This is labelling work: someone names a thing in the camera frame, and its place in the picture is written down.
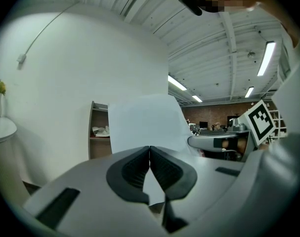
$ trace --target fluorescent light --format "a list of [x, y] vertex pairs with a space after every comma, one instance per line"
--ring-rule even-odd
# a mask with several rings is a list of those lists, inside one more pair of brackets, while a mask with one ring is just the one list
[[187, 90], [183, 85], [181, 85], [178, 81], [176, 81], [173, 77], [169, 76], [169, 82], [174, 84], [176, 87], [180, 88], [181, 90]]
[[254, 90], [254, 87], [250, 87], [248, 90], [248, 93], [245, 95], [245, 98], [248, 98], [253, 90]]
[[198, 96], [193, 96], [193, 98], [195, 98], [199, 103], [202, 102], [202, 100]]
[[273, 41], [266, 43], [264, 57], [263, 57], [261, 65], [260, 65], [258, 74], [257, 74], [258, 77], [261, 77], [262, 75], [264, 75], [265, 70], [267, 69], [267, 66], [269, 64], [269, 61], [272, 58], [275, 46], [276, 46], [276, 43]]

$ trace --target white paper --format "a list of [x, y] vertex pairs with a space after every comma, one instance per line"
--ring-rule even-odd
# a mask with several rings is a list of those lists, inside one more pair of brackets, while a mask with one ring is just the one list
[[[113, 154], [137, 147], [156, 146], [199, 156], [187, 144], [192, 136], [181, 108], [170, 95], [148, 95], [108, 107]], [[143, 192], [150, 205], [165, 201], [165, 194], [151, 170], [144, 181]]]

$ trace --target brick wall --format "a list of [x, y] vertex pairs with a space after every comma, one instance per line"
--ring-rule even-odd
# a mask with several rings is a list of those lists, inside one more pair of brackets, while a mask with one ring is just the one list
[[[269, 103], [269, 110], [275, 110], [273, 102]], [[190, 123], [199, 124], [199, 121], [208, 122], [208, 127], [211, 128], [216, 122], [227, 126], [227, 117], [238, 114], [239, 116], [252, 108], [251, 103], [239, 103], [228, 105], [211, 105], [182, 108], [184, 116], [189, 119]]]

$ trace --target white ceiling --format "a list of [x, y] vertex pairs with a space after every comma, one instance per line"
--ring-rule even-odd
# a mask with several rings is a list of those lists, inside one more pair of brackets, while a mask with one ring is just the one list
[[[20, 6], [42, 2], [72, 0], [21, 0]], [[277, 65], [281, 51], [281, 26], [265, 11], [207, 13], [193, 15], [178, 0], [73, 0], [108, 9], [127, 23], [141, 25], [168, 45], [169, 73], [188, 90], [169, 85], [169, 94], [181, 106], [259, 99], [268, 90], [276, 90]], [[266, 41], [276, 41], [274, 56], [262, 77], [257, 72]], [[248, 58], [248, 53], [255, 53]]]

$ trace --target white round table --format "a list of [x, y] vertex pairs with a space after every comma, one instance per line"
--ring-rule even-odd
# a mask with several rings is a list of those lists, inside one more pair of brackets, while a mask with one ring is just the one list
[[0, 192], [7, 202], [23, 205], [29, 194], [19, 176], [10, 138], [17, 127], [10, 119], [0, 118]]

